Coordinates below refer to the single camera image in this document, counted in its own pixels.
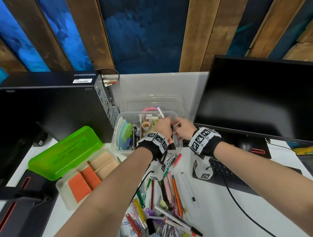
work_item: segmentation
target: hand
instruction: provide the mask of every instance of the hand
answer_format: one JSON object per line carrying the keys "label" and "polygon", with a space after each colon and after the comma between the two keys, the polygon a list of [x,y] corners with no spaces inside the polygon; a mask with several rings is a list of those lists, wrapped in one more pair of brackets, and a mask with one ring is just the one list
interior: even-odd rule
{"label": "hand", "polygon": [[173,134],[173,131],[171,129],[171,119],[171,116],[166,118],[160,118],[159,121],[156,122],[153,131],[161,133],[166,138],[166,140],[170,139]]}
{"label": "hand", "polygon": [[179,140],[191,140],[193,133],[196,131],[196,127],[194,124],[187,119],[183,119],[180,117],[177,117],[173,122],[172,125],[175,125],[177,123],[180,123],[174,128],[175,135],[180,136]]}

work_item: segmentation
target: computer cable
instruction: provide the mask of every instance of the computer cable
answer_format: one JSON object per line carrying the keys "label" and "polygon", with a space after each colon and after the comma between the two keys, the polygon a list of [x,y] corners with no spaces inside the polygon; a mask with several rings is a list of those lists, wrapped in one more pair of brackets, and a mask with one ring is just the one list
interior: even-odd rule
{"label": "computer cable", "polygon": [[143,182],[144,182],[144,181],[145,181],[145,179],[147,178],[148,174],[150,174],[150,173],[154,173],[154,171],[153,171],[153,170],[150,170],[150,171],[146,174],[146,176],[145,176],[145,177],[143,178],[143,180],[141,181],[141,183],[140,183],[139,187],[136,189],[136,192],[135,192],[135,194],[133,195],[133,197],[132,197],[132,199],[131,199],[131,200],[133,200],[133,199],[134,199],[134,197],[135,197],[135,195],[136,195],[137,191],[140,189],[141,185],[143,184]]}
{"label": "computer cable", "polygon": [[238,202],[235,200],[235,198],[233,197],[232,193],[229,190],[229,187],[226,183],[226,180],[224,178],[224,176],[222,175],[222,178],[224,180],[225,186],[227,188],[227,191],[229,192],[230,196],[232,197],[232,199],[234,200],[234,202],[237,204],[237,206],[239,207],[239,209],[254,223],[256,224],[258,227],[260,227],[262,230],[264,230],[265,232],[267,232],[269,235],[276,237],[274,234],[272,234],[271,232],[269,232],[267,229],[265,229],[264,227],[262,227],[259,223],[257,223],[255,220],[253,220],[242,208],[241,206],[238,204]]}
{"label": "computer cable", "polygon": [[[273,146],[279,146],[279,145],[272,144],[271,142],[268,142],[267,139],[266,139],[266,143],[267,143],[267,144],[271,144],[271,145],[273,145]],[[285,146],[279,146],[279,147],[286,148],[286,149],[291,150],[291,151],[293,151],[293,152],[295,153],[294,150],[292,150],[292,149],[290,149],[290,148],[288,148],[288,147],[285,147]]]}

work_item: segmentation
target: small cup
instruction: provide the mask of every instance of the small cup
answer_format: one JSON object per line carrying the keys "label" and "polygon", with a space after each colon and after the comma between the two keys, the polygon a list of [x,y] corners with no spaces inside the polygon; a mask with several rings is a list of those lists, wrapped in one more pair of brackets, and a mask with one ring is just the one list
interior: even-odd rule
{"label": "small cup", "polygon": [[151,124],[149,122],[145,121],[141,124],[141,127],[143,130],[148,131],[151,127]]}

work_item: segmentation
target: forearm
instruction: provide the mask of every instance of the forearm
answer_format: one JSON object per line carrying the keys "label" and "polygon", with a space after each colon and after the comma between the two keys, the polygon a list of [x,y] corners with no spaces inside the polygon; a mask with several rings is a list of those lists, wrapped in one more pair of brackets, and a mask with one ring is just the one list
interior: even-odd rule
{"label": "forearm", "polygon": [[92,191],[56,237],[116,236],[152,153],[138,148]]}
{"label": "forearm", "polygon": [[272,160],[224,142],[214,156],[277,210],[313,236],[313,182]]}

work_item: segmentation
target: clear plastic storage box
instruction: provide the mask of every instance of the clear plastic storage box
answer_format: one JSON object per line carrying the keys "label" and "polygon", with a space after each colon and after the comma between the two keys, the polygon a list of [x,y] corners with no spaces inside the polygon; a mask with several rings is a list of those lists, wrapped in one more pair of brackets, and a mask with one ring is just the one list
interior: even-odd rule
{"label": "clear plastic storage box", "polygon": [[[176,117],[183,115],[182,98],[180,96],[162,96],[162,95],[147,95],[142,97],[123,98],[121,100],[121,112],[117,117],[117,123],[114,128],[112,137],[111,149],[113,152],[129,156],[133,150],[119,150],[115,142],[117,133],[118,121],[120,117],[126,119],[128,123],[136,123],[139,121],[140,114],[155,114],[158,111],[145,111],[151,108],[160,107],[165,117],[171,116],[172,121]],[[177,137],[173,136],[173,142],[176,150],[169,150],[170,154],[180,152],[182,150],[182,141],[179,141]]]}

